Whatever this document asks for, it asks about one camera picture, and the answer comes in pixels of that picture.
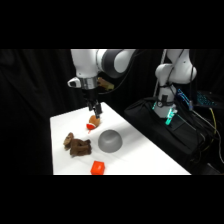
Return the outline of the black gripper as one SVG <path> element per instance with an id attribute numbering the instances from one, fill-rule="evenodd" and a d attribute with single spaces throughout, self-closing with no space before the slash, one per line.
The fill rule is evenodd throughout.
<path id="1" fill-rule="evenodd" d="M 98 102 L 98 90 L 96 88 L 94 89 L 83 89 L 83 96 L 86 101 L 86 104 L 89 108 L 89 111 L 95 112 L 96 118 L 100 118 L 100 114 L 102 113 L 101 104 L 97 104 Z"/>

